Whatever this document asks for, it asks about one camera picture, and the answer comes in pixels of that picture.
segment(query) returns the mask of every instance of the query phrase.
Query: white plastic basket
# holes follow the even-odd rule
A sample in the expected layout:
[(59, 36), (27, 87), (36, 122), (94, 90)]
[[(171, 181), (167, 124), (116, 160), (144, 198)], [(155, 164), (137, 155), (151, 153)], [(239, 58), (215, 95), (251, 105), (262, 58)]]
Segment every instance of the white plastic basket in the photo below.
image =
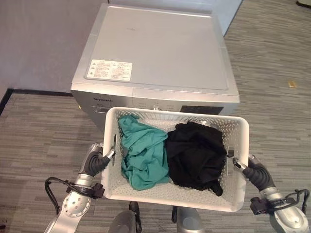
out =
[(135, 115), (139, 121), (164, 131), (172, 131), (178, 123), (188, 121), (208, 125), (223, 133), (226, 149), (234, 149), (234, 156), (244, 164), (248, 164), (249, 126), (245, 119), (233, 116), (216, 116), (191, 113), (165, 112), (146, 109), (120, 108), (110, 109), (106, 116), (104, 135), (104, 154), (116, 145), (116, 155), (102, 173), (104, 196), (115, 200), (134, 200), (175, 206), (186, 206), (200, 209), (235, 212), (241, 209), (244, 202), (246, 181), (228, 158), (219, 178), (223, 194), (218, 197), (208, 190), (179, 187), (172, 181), (157, 184), (143, 191), (134, 190), (121, 174), (123, 148), (122, 132), (118, 120), (123, 115)]

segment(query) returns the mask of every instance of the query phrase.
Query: gray wall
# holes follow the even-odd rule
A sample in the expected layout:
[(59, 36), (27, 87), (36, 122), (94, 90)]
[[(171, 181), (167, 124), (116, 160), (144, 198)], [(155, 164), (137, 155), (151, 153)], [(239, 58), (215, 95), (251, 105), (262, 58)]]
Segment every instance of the gray wall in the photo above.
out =
[(0, 84), (69, 92), (102, 2), (1, 0)]

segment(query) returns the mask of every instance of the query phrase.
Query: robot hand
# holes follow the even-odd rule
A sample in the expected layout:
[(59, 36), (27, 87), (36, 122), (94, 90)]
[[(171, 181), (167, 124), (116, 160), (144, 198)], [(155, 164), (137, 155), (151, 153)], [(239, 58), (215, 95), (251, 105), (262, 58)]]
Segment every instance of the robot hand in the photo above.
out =
[[(86, 153), (74, 183), (68, 182), (68, 180), (63, 181), (56, 177), (49, 177), (45, 181), (45, 190), (58, 216), (49, 223), (44, 233), (75, 233), (80, 219), (89, 209), (91, 198), (96, 199), (103, 196), (104, 189), (100, 183), (92, 186), (93, 177), (106, 168), (111, 158), (115, 155), (115, 151), (111, 150), (104, 157), (102, 154), (102, 144), (94, 143)], [(63, 183), (68, 187), (67, 193), (69, 194), (63, 201), (60, 213), (57, 200), (49, 187), (51, 181)]]
[[(233, 164), (259, 190), (262, 199), (251, 199), (250, 208), (255, 215), (269, 214), (270, 223), (277, 233), (309, 233), (308, 220), (305, 216), (309, 190), (295, 190), (283, 197), (276, 188), (266, 167), (254, 155), (249, 155), (248, 165), (233, 158)], [(299, 195), (305, 193), (302, 210), (295, 207), (299, 203)], [(297, 194), (295, 201), (290, 196)]]

